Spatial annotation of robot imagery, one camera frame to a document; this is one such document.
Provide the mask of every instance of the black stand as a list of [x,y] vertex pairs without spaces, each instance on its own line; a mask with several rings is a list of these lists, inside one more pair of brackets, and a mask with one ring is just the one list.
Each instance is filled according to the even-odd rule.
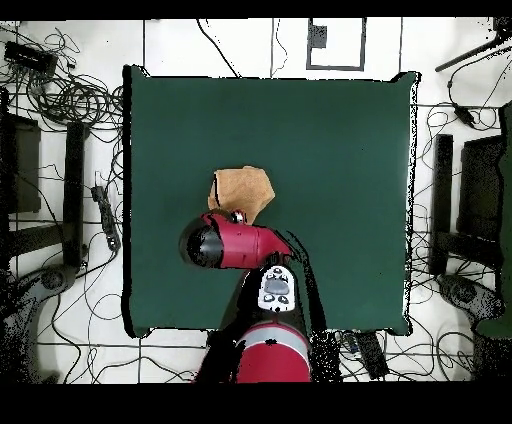
[[[7,100],[7,91],[0,90],[0,199],[16,195],[17,178],[21,180],[19,184],[30,184],[8,167],[16,161],[16,142]],[[47,382],[39,373],[37,322],[43,303],[73,285],[86,254],[82,244],[83,168],[84,142],[88,135],[84,124],[68,123],[62,225],[8,231],[8,209],[0,204],[0,379],[4,382]],[[35,271],[30,274],[35,278],[27,276],[22,281],[7,272],[12,257],[59,243],[62,243],[62,265]]]
[[493,19],[493,30],[496,31],[496,37],[493,40],[485,43],[483,46],[477,47],[464,53],[449,62],[444,63],[436,68],[436,72],[444,71],[447,68],[462,62],[463,60],[469,59],[470,57],[476,56],[488,49],[493,49],[503,44],[509,38],[512,38],[512,18],[492,18]]

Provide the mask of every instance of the black cable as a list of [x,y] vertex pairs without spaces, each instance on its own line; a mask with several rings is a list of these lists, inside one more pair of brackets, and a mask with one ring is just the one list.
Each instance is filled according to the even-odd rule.
[[[468,107],[464,107],[464,106],[460,106],[458,105],[454,100],[453,100],[453,97],[452,97],[452,87],[453,87],[453,79],[455,77],[455,75],[461,71],[462,69],[466,68],[467,66],[470,66],[470,65],[473,65],[475,63],[478,63],[484,59],[491,59],[492,57],[495,57],[495,56],[499,56],[499,55],[502,55],[508,51],[512,50],[512,46],[509,46],[509,47],[505,47],[505,48],[502,48],[502,49],[499,49],[499,50],[496,50],[496,51],[492,51],[488,54],[486,54],[485,56],[482,56],[481,58],[479,59],[476,59],[476,60],[473,60],[471,62],[468,62],[468,63],[465,63],[464,65],[460,66],[459,68],[457,68],[451,75],[450,77],[450,80],[448,81],[448,84],[447,84],[447,87],[448,87],[448,97],[450,98],[450,102],[452,103],[454,109],[455,109],[455,113],[456,115],[464,122],[464,124],[468,125],[469,127],[473,128],[474,130],[476,131],[486,131],[488,129],[499,129],[499,128],[496,128],[494,127],[494,124],[496,123],[497,121],[497,113],[496,113],[496,110],[493,109],[493,113],[494,113],[494,121],[491,125],[487,125],[485,124],[483,121],[482,121],[482,118],[481,118],[481,115],[482,115],[482,111],[483,109],[485,108],[485,106],[487,105],[487,102],[490,100],[490,98],[492,97],[492,95],[494,94],[494,92],[496,91],[496,88],[498,87],[498,84],[500,83],[502,77],[504,77],[507,69],[510,67],[510,65],[512,64],[512,59],[507,63],[507,65],[505,66],[505,68],[503,69],[503,71],[501,72],[500,76],[498,77],[498,80],[496,81],[496,84],[494,85],[491,93],[489,94],[489,96],[487,97],[487,99],[485,100],[484,104],[479,108],[478,112],[476,112],[477,114],[477,118],[478,118],[478,122],[475,121],[474,119],[474,116],[472,114],[472,112],[469,110],[470,108]],[[485,128],[476,128],[475,125],[478,125],[478,124],[482,124]]]
[[281,25],[281,18],[279,18],[279,20],[277,21],[277,29],[276,29],[275,38],[276,38],[277,44],[279,44],[279,47],[281,47],[281,49],[283,49],[284,54],[286,55],[286,57],[284,58],[283,64],[279,68],[277,68],[274,72],[272,72],[270,78],[273,78],[274,75],[277,73],[277,71],[280,71],[281,69],[283,69],[284,65],[286,65],[286,62],[288,60],[288,51],[283,47],[283,45],[279,41],[279,38],[277,38],[277,35],[279,34],[279,27],[280,27],[280,25]]
[[213,44],[213,46],[217,49],[217,51],[219,52],[220,56],[222,57],[222,59],[224,60],[224,62],[226,63],[226,65],[228,65],[229,69],[231,70],[231,72],[233,72],[233,75],[237,78],[241,78],[240,74],[238,74],[237,72],[235,72],[235,70],[233,69],[233,66],[231,66],[231,64],[228,62],[228,60],[226,59],[226,57],[224,56],[224,53],[222,53],[221,49],[219,48],[219,46],[217,45],[217,43],[215,43],[215,41],[212,40],[212,38],[204,31],[203,27],[201,26],[201,22],[199,21],[199,19],[196,19],[196,22],[197,22],[197,26],[199,27],[199,30],[203,33],[203,35],[210,41],[210,43]]

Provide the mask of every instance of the floor tile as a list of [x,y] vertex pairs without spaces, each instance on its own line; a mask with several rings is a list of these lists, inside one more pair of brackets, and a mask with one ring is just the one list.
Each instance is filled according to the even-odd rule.
[[181,383],[193,379],[205,355],[204,349],[143,347],[142,383]]

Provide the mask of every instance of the white control panel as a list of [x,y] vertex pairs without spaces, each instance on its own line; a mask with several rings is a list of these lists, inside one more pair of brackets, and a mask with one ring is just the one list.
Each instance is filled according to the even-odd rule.
[[258,307],[273,312],[295,309],[295,279],[287,268],[276,265],[265,272],[258,292]]

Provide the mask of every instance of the black frame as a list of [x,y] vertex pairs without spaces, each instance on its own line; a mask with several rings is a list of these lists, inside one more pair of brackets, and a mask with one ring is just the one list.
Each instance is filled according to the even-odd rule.
[[361,18],[363,26],[361,29],[361,51],[359,66],[332,66],[332,65],[312,65],[311,64],[311,50],[313,49],[311,36],[314,31],[313,18],[308,18],[308,45],[306,53],[306,70],[308,71],[355,71],[364,72],[364,64],[366,60],[366,24],[368,18]]

